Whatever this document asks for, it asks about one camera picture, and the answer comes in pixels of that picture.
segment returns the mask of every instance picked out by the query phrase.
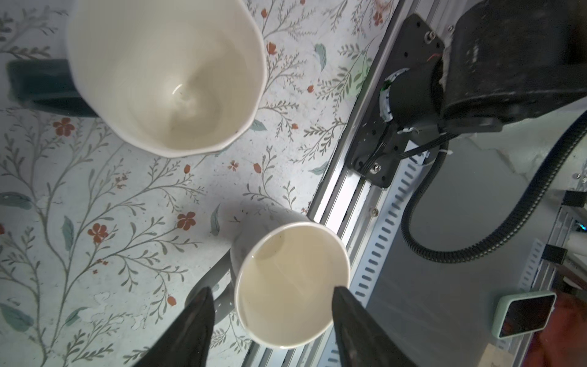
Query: cup handle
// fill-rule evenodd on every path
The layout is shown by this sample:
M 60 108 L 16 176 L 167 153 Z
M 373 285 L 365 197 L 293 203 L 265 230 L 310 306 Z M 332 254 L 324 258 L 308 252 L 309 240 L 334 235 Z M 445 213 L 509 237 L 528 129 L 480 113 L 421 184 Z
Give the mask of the cup handle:
M 190 293 L 187 295 L 185 299 L 186 306 L 191 302 L 192 298 L 195 297 L 202 289 L 205 287 L 213 288 L 223 276 L 230 270 L 230 250 L 222 256 L 220 260 L 214 266 L 208 270 L 206 274 L 200 279 L 191 289 Z M 214 324 L 219 323 L 222 321 L 233 309 L 234 304 L 232 303 L 233 299 L 233 288 L 232 284 L 228 284 L 227 287 L 222 291 L 222 294 L 219 295 L 214 300 Z
M 6 65 L 10 99 L 21 106 L 58 115 L 98 117 L 81 97 L 65 59 L 15 60 Z

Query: floral pattern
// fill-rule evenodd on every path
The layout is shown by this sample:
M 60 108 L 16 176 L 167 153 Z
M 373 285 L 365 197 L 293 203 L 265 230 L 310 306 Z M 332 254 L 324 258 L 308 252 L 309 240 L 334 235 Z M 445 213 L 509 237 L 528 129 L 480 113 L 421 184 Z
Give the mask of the floral pattern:
M 251 129 L 216 154 L 164 159 L 100 119 L 20 108 L 0 75 L 7 365 L 135 363 L 229 248 L 243 203 L 307 211 L 396 2 L 244 2 L 265 40 L 268 82 Z M 64 58 L 70 4 L 6 4 L 2 62 Z M 240 365 L 250 343 L 231 313 L 208 365 Z

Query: wire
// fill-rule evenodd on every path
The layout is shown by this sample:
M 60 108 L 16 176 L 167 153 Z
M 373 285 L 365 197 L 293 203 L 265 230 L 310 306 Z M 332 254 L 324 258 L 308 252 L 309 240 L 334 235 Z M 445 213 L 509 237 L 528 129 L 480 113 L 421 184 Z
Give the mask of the wire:
M 433 58 L 441 58 L 442 57 L 442 53 L 433 53 L 428 60 L 426 60 L 426 62 L 432 60 Z
M 540 168 L 532 178 L 532 181 L 530 181 L 530 184 L 522 194 L 522 197 L 503 223 L 501 223 L 499 227 L 483 240 L 457 251 L 435 251 L 426 248 L 419 244 L 410 232 L 410 223 L 414 210 L 440 171 L 444 159 L 446 158 L 445 151 L 448 149 L 448 142 L 443 143 L 440 146 L 441 150 L 436 156 L 436 161 L 430 168 L 430 171 L 426 174 L 424 180 L 422 180 L 418 188 L 414 191 L 414 194 L 407 203 L 402 216 L 400 228 L 402 229 L 402 236 L 407 245 L 417 255 L 427 260 L 444 263 L 472 261 L 497 250 L 510 240 L 510 238 L 512 238 L 528 221 L 542 200 L 546 190 L 556 177 L 556 174 L 560 171 L 565 160 L 567 160 L 573 149 L 586 134 L 587 111 L 579 116 L 579 118 L 573 122 L 573 124 L 558 139 L 554 147 L 552 147 L 551 151 L 546 156 L 546 159 L 540 165 Z
M 446 149 L 439 149 L 438 151 L 443 151 L 447 155 L 451 155 L 451 154 L 454 153 L 452 150 L 446 150 Z M 432 161 L 430 161 L 430 162 L 428 162 L 426 164 L 421 164 L 420 167 L 428 167 L 428 166 L 431 166 L 432 164 L 434 164 L 435 161 L 436 161 L 436 158 L 434 158 L 434 160 L 432 160 Z
M 430 140 L 426 144 L 422 144 L 419 147 L 416 147 L 414 149 L 410 149 L 408 151 L 405 151 L 403 153 L 398 154 L 398 157 L 400 159 L 406 159 L 406 158 L 418 155 L 420 153 L 424 153 L 425 151 L 430 150 L 432 148 L 436 148 L 437 146 L 439 146 L 449 140 L 452 140 L 452 139 L 456 138 L 457 136 L 458 136 L 458 134 L 449 134 L 449 133 L 442 134 L 441 136 L 437 137 L 436 139 Z
M 389 139 L 387 138 L 387 135 L 389 134 L 389 131 L 391 130 L 390 126 L 391 126 L 391 124 L 389 124 L 389 123 L 385 126 L 383 134 L 379 137 L 379 141 L 377 142 L 377 147 L 375 148 L 375 151 L 373 153 L 371 153 L 369 158 L 367 158 L 367 161 L 361 167 L 361 169 L 359 171 L 359 174 L 361 176 L 367 175 L 367 172 L 373 167 L 373 165 L 375 164 L 375 161 L 381 156 L 381 152 L 387 146 L 387 142 L 389 141 Z

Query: screw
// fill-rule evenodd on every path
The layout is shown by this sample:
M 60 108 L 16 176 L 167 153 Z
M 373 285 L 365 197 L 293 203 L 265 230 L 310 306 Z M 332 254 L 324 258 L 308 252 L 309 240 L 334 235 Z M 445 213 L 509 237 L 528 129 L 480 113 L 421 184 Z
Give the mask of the screw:
M 426 34 L 424 35 L 424 42 L 426 43 L 430 43 L 432 42 L 434 39 L 436 38 L 436 33 L 434 31 L 428 31 L 426 32 Z
M 373 168 L 371 168 L 371 169 L 369 170 L 369 172 L 371 172 L 372 174 L 376 174 L 376 173 L 378 173 L 380 170 L 381 170 L 381 165 L 380 165 L 379 163 L 375 163 L 375 164 L 373 165 Z

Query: smartphone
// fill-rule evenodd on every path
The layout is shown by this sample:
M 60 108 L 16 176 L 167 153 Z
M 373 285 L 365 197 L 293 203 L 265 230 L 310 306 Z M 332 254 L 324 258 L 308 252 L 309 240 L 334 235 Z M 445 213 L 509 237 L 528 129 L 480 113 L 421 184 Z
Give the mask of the smartphone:
M 504 296 L 497 304 L 491 333 L 506 339 L 540 331 L 546 327 L 555 301 L 556 293 L 552 291 Z

